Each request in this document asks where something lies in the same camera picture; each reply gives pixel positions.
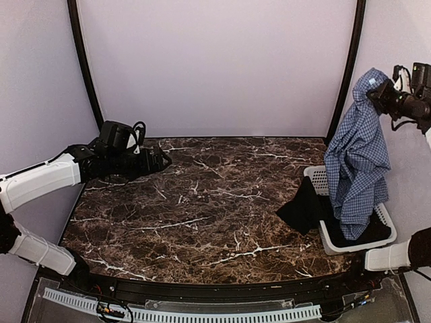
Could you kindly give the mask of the blue checkered shirt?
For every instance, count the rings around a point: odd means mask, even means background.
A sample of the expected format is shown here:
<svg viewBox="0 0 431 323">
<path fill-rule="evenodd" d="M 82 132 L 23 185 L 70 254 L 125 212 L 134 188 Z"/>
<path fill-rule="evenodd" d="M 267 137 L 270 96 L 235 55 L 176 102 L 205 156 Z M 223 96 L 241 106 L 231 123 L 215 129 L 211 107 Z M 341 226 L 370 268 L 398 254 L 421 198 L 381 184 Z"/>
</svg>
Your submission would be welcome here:
<svg viewBox="0 0 431 323">
<path fill-rule="evenodd" d="M 345 113 L 324 156 L 326 165 L 346 165 L 368 175 L 381 173 L 385 181 L 391 169 L 387 145 L 376 111 L 366 93 L 377 88 L 388 77 L 371 68 L 356 82 L 353 103 Z"/>
</svg>

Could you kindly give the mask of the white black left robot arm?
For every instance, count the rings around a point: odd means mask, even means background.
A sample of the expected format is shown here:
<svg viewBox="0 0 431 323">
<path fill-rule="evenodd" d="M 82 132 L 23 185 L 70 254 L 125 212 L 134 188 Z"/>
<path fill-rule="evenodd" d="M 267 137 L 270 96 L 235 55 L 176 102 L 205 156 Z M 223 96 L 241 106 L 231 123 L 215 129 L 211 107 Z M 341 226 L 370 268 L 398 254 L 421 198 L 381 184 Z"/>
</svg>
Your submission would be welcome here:
<svg viewBox="0 0 431 323">
<path fill-rule="evenodd" d="M 20 225 L 12 213 L 62 188 L 112 175 L 128 181 L 164 171 L 172 160 L 158 146 L 142 147 L 146 125 L 106 121 L 86 145 L 70 145 L 56 157 L 1 176 L 1 253 L 12 254 L 68 277 L 80 293 L 95 288 L 86 263 L 64 247 L 48 242 Z"/>
</svg>

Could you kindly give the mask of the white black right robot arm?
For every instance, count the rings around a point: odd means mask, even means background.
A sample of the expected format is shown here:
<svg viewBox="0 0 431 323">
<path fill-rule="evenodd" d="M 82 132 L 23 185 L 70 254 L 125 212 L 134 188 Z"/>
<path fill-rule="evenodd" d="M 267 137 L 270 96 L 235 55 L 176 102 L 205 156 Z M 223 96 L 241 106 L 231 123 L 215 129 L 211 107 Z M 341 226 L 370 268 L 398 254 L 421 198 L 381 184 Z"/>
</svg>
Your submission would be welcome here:
<svg viewBox="0 0 431 323">
<path fill-rule="evenodd" d="M 401 65 L 393 68 L 393 79 L 367 92 L 377 111 L 391 117 L 392 131 L 413 123 L 430 143 L 430 65 L 414 63 L 408 71 Z M 384 248 L 370 249 L 358 259 L 358 264 L 343 278 L 344 287 L 351 292 L 361 290 L 369 281 L 430 267 L 430 228 L 421 229 L 407 241 Z"/>
</svg>

